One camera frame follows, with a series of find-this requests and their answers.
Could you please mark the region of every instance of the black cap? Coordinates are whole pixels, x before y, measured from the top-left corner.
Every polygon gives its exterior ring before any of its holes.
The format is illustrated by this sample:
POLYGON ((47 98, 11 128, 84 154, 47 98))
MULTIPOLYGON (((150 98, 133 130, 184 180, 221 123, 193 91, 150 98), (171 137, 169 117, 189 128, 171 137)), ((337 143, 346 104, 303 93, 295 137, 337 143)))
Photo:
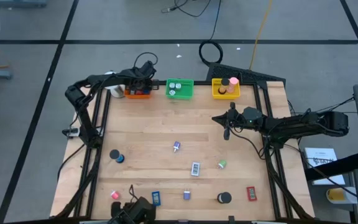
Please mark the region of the black cap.
POLYGON ((228 85, 230 83, 228 78, 222 78, 221 84, 222 85, 228 85))
POLYGON ((119 157, 119 151, 117 149, 113 149, 110 152, 110 158, 111 159, 117 159, 119 157))
POLYGON ((231 194, 229 192, 223 192, 218 195, 218 201, 220 203, 230 203, 231 202, 231 194))

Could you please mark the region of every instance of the yellow basket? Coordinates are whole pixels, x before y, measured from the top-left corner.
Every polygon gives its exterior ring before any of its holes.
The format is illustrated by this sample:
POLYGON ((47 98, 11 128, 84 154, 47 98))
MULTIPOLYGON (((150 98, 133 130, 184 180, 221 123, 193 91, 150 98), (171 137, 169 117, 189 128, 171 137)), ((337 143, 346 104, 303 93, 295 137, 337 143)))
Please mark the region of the yellow basket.
POLYGON ((241 96, 241 92, 240 92, 240 82, 238 82, 235 87, 234 87, 234 92, 232 93, 228 93, 226 92, 225 94, 220 94, 218 92, 219 87, 221 86, 221 78, 213 78, 212 79, 212 97, 214 99, 219 99, 219 100, 234 100, 238 97, 241 96))

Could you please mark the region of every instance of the green basket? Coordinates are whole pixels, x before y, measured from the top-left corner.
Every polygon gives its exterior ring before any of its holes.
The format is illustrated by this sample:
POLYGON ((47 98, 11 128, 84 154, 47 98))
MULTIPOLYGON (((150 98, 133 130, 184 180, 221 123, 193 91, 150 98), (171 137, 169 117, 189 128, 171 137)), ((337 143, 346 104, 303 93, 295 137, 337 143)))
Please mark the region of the green basket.
POLYGON ((191 97, 193 97, 193 86, 194 86, 194 81, 193 80, 185 80, 185 79, 181 79, 181 78, 169 78, 167 80, 167 84, 165 86, 165 95, 168 98, 171 99, 182 99, 182 100, 189 100, 191 99, 191 97), (181 88, 180 90, 176 91, 176 94, 171 96, 169 94, 169 84, 170 83, 180 83, 181 84, 181 88))

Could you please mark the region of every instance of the wooden tabletop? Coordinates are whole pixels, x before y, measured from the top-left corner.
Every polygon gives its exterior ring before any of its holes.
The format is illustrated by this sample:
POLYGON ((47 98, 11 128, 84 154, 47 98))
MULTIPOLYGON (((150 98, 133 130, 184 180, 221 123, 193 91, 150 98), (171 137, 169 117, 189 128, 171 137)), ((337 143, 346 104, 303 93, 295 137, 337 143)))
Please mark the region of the wooden tabletop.
MULTIPOLYGON (((268 82, 268 91, 273 115, 290 116, 283 83, 268 82)), ((229 215, 236 220, 274 220, 265 161, 258 158, 247 141, 233 135, 225 141, 223 127, 211 120, 229 109, 230 100, 212 99, 210 86, 195 86, 191 100, 168 99, 164 86, 152 94, 148 100, 111 99, 92 219, 109 219, 114 202, 110 193, 116 190, 120 201, 128 202, 128 190, 133 184, 135 194, 149 202, 152 192, 160 192, 157 220, 227 220, 229 215), (175 141, 181 142, 177 152, 173 152, 175 141), (122 164, 110 159, 112 149, 125 155, 122 164), (218 169, 221 159, 227 161, 224 169, 218 169), (199 177, 190 175, 193 162, 200 163, 199 177), (257 201, 248 201, 246 188, 250 186, 255 187, 257 201), (191 192, 190 200, 183 199, 185 189, 191 192), (218 203, 216 197, 221 192, 232 195, 231 203, 218 203)), ((253 88, 241 86, 241 97, 233 101, 238 111, 256 107, 253 88)), ((240 135, 262 147, 259 133, 243 130, 240 135)), ((287 143, 297 147, 295 140, 287 143)), ((79 139, 69 140, 65 158, 81 145, 79 139)), ((84 154, 85 150, 81 151, 63 168, 51 215, 57 214, 77 190, 84 154)), ((314 215, 299 153, 285 147, 282 161, 288 189, 306 212, 314 215)), ((284 217, 279 188, 277 192, 284 217)), ((85 214, 87 199, 88 192, 84 194, 81 214, 85 214)))

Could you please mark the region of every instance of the gray floor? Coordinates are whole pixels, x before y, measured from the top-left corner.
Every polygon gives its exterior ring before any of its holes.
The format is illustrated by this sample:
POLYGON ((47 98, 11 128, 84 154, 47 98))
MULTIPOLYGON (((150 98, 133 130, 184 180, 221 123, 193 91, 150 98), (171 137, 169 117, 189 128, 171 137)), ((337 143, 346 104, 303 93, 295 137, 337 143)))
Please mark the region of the gray floor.
MULTIPOLYGON (((49 0, 45 9, 1 9, 1 39, 58 40, 72 0, 49 0)), ((194 13, 205 0, 190 2, 194 13)), ((358 25, 358 1, 348 0, 358 25)), ((267 0, 223 0, 215 38, 254 39, 267 0)), ((161 14, 172 1, 80 0, 68 39, 205 39, 213 28, 218 1, 198 19, 179 11, 161 14)), ((263 39, 355 40, 356 36, 339 1, 274 1, 262 33, 263 39)), ((48 73, 56 45, 0 45, 0 65, 11 61, 14 76, 0 80, 0 204, 11 178, 24 137, 48 73)), ((224 44, 223 64, 247 68, 251 44, 224 44)), ((197 44, 65 45, 49 89, 29 155, 25 162, 6 221, 47 218, 56 173, 66 139, 61 130, 73 117, 64 97, 68 85, 90 74, 131 67, 141 52, 159 56, 156 78, 204 80, 208 68, 198 57, 197 44)), ((205 47, 208 60, 217 53, 205 47)), ((358 45, 258 45, 253 70, 287 79, 287 96, 297 112, 318 110, 348 99, 358 84, 358 45)), ((340 111, 355 111, 349 103, 340 111)), ((350 133, 343 138, 304 138, 302 147, 333 147, 339 158, 358 152, 358 120, 349 114, 350 133)), ((349 221, 349 214, 327 203, 324 189, 310 186, 316 216, 349 221)))

